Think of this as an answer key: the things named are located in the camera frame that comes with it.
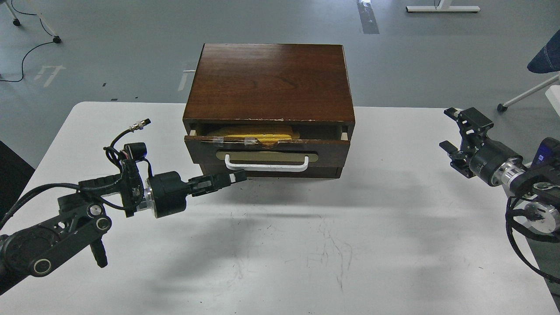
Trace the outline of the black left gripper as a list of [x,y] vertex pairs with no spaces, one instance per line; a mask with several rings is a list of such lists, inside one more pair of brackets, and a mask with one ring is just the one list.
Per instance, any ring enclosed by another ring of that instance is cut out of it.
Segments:
[[246,172],[237,170],[232,173],[216,173],[194,177],[189,179],[187,184],[181,180],[178,172],[169,171],[149,177],[147,185],[151,191],[154,216],[163,218],[186,210],[188,185],[192,187],[192,196],[196,197],[246,180]]

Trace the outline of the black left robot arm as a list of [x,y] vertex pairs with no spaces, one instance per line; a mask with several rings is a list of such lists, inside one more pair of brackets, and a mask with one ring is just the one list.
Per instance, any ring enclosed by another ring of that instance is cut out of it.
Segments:
[[126,217],[151,209],[156,218],[180,213],[186,209],[187,196],[201,196],[246,180],[244,170],[181,180],[176,171],[154,175],[148,168],[143,181],[137,164],[147,161],[143,142],[126,144],[122,150],[114,145],[126,134],[143,129],[144,119],[118,134],[104,148],[108,161],[118,174],[81,181],[78,184],[43,184],[24,194],[1,220],[6,222],[24,204],[50,188],[70,188],[71,195],[58,198],[59,213],[32,227],[1,236],[1,293],[12,289],[26,277],[45,277],[89,246],[99,267],[108,264],[102,236],[112,227],[105,207],[122,210]]

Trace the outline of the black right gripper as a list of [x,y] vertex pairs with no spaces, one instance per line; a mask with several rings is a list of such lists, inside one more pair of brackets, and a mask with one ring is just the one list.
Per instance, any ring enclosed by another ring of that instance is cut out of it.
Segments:
[[465,110],[448,108],[444,114],[454,120],[462,138],[459,150],[449,141],[439,143],[451,159],[450,166],[466,178],[479,177],[490,187],[503,183],[500,173],[507,168],[504,164],[520,167],[523,157],[502,142],[486,140],[487,132],[494,123],[476,108]]

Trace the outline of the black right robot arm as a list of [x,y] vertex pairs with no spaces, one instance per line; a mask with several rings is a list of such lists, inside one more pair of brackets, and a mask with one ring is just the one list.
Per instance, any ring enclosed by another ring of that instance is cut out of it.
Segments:
[[525,258],[513,231],[534,241],[559,243],[559,141],[544,138],[527,167],[521,155],[488,137],[494,123],[476,108],[448,108],[444,114],[457,123],[462,139],[460,147],[449,141],[439,145],[448,154],[450,166],[466,178],[478,177],[490,187],[503,187],[508,196],[505,228],[512,249],[532,271],[558,284],[558,277]]

